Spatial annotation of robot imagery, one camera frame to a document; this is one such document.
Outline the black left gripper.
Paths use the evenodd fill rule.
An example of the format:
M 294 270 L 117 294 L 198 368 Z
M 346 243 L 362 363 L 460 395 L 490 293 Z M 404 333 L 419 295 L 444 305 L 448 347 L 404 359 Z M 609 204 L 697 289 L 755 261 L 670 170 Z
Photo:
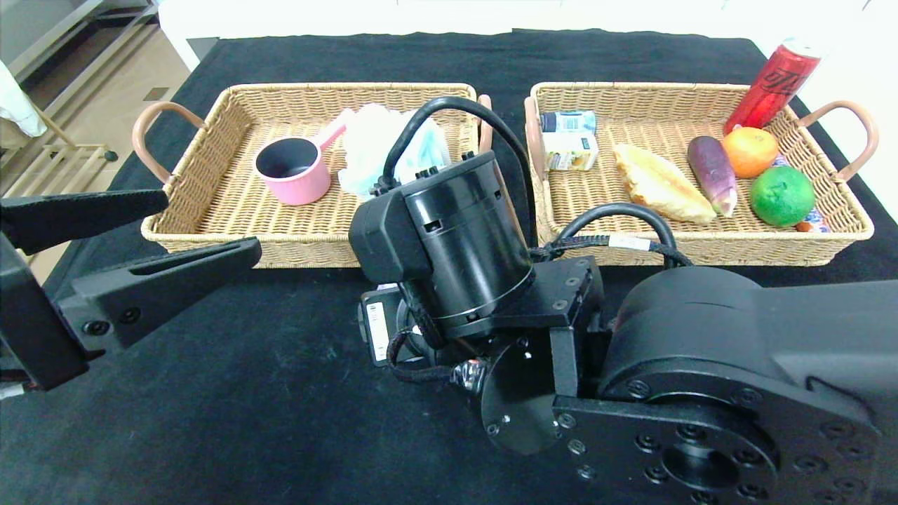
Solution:
M 98 236 L 168 206 L 161 189 L 2 199 L 2 348 L 17 363 L 2 370 L 4 386 L 48 391 L 86 373 L 86 352 L 69 326 L 88 351 L 122 351 L 260 261 L 260 241 L 250 237 L 78 278 L 59 303 L 68 326 L 16 252 Z

